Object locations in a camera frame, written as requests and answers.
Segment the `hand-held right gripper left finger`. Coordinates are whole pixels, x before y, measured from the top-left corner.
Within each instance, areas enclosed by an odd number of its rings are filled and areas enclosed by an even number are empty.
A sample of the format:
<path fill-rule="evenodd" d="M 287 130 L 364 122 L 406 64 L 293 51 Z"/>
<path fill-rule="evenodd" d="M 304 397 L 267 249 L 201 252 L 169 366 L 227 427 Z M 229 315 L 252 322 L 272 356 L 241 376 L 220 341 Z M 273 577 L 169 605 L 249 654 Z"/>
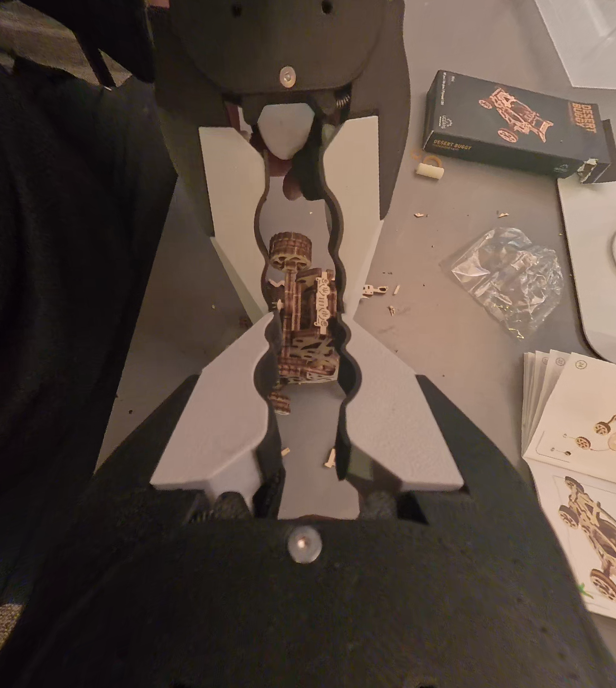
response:
<path fill-rule="evenodd" d="M 264 315 L 201 372 L 150 478 L 162 490 L 257 491 L 283 468 L 269 394 L 280 318 Z"/>

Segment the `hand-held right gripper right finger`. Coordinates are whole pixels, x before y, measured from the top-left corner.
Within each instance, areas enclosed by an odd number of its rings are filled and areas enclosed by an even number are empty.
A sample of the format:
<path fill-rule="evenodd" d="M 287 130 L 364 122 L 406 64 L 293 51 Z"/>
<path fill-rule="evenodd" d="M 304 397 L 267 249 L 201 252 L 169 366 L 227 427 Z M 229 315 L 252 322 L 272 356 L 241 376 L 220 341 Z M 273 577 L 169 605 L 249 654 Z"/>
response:
<path fill-rule="evenodd" d="M 415 372 L 351 317 L 335 326 L 343 399 L 336 472 L 359 493 L 455 492 L 464 481 Z"/>

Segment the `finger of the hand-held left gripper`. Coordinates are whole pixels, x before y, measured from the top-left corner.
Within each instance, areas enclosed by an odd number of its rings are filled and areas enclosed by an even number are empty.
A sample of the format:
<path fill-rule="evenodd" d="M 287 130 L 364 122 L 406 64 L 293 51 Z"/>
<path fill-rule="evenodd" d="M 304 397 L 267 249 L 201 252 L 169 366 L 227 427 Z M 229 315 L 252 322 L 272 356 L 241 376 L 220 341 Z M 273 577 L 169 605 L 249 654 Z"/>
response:
<path fill-rule="evenodd" d="M 260 153 L 231 127 L 202 126 L 199 139 L 213 224 L 210 239 L 250 319 L 268 313 L 265 255 L 256 214 L 268 189 Z"/>
<path fill-rule="evenodd" d="M 355 314 L 358 308 L 384 223 L 379 161 L 378 116 L 347 120 L 322 156 L 327 190 L 341 212 L 338 257 L 346 276 L 346 314 Z"/>

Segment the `wooden buggy model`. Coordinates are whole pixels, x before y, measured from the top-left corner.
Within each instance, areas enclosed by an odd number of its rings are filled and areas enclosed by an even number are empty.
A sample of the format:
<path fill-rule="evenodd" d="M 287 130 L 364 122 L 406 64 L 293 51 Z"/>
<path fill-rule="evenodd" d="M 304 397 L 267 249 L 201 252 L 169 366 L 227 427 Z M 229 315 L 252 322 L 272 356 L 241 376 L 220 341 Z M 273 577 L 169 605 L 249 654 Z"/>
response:
<path fill-rule="evenodd" d="M 337 290 L 331 270 L 310 268 L 299 259 L 276 268 L 284 280 L 269 281 L 269 286 L 280 315 L 282 340 L 278 382 L 269 400 L 278 414 L 288 415 L 287 385 L 324 383 L 338 376 L 340 356 L 330 330 L 337 314 Z"/>

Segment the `clear plastic bag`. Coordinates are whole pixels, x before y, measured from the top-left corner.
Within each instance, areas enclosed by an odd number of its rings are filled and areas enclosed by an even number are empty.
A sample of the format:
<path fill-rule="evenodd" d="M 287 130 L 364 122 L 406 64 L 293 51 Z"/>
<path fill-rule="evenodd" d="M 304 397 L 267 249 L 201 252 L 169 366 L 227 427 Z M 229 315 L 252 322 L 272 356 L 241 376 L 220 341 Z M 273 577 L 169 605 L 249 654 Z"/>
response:
<path fill-rule="evenodd" d="M 517 339 L 559 306 L 564 274 L 556 252 L 518 228 L 495 227 L 441 262 L 446 275 Z"/>

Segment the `black model box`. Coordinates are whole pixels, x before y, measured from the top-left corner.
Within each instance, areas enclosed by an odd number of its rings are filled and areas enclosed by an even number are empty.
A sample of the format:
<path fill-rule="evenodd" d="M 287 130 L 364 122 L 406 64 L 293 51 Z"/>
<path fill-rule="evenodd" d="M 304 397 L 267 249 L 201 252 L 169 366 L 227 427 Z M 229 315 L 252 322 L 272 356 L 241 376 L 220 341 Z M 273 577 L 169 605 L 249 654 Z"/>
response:
<path fill-rule="evenodd" d="M 584 185 L 616 182 L 611 121 L 595 103 L 448 70 L 427 93 L 423 150 Z"/>

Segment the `person's left hand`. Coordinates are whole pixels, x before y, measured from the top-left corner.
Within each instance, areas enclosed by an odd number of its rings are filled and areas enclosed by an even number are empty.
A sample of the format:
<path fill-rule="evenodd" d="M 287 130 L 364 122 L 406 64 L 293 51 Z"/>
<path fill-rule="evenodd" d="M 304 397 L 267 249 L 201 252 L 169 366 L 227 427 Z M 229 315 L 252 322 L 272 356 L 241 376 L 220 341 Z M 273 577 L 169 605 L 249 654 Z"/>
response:
<path fill-rule="evenodd" d="M 285 198 L 289 201 L 295 201 L 304 197 L 300 180 L 294 172 L 294 160 L 292 158 L 279 158 L 269 149 L 264 150 L 263 156 L 269 177 L 281 180 Z"/>

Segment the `instruction booklet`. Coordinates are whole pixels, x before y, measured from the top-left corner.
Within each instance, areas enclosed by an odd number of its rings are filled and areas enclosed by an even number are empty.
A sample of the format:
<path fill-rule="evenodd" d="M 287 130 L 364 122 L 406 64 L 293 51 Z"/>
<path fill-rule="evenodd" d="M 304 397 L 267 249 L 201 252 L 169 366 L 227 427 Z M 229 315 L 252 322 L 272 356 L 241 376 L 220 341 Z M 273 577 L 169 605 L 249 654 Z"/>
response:
<path fill-rule="evenodd" d="M 586 608 L 616 619 L 616 365 L 524 354 L 521 449 Z"/>

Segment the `clear plastic organiser box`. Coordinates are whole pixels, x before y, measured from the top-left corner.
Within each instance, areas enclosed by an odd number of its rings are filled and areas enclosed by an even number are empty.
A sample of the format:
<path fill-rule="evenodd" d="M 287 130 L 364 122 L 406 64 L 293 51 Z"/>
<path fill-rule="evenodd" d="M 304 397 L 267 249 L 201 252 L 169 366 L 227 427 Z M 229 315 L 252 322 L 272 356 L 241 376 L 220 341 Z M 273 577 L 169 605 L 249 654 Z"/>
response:
<path fill-rule="evenodd" d="M 536 1 L 571 85 L 616 90 L 616 1 Z"/>

